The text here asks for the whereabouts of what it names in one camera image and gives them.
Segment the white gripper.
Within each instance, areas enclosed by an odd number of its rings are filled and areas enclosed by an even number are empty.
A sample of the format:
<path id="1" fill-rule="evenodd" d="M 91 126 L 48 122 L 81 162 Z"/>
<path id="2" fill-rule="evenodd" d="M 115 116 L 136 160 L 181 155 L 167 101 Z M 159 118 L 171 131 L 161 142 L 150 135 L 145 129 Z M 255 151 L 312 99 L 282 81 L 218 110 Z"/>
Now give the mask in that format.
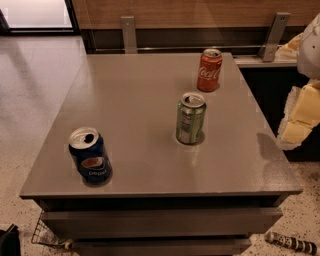
<path id="1" fill-rule="evenodd" d="M 298 34 L 281 46 L 275 53 L 275 59 L 295 60 L 301 38 L 302 34 Z M 293 86 L 278 128 L 277 145 L 282 150 L 299 147 L 319 123 L 320 81 L 311 81 L 302 88 Z"/>

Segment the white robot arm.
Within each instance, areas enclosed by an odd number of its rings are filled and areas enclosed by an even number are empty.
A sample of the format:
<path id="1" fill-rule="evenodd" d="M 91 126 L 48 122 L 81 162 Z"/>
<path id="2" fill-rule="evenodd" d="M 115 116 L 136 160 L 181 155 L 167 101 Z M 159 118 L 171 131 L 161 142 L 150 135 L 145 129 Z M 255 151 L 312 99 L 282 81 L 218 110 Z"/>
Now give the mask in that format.
<path id="1" fill-rule="evenodd" d="M 278 127 L 278 147 L 293 150 L 320 123 L 320 14 L 285 48 L 296 51 L 297 70 L 309 79 L 302 88 L 292 87 Z"/>

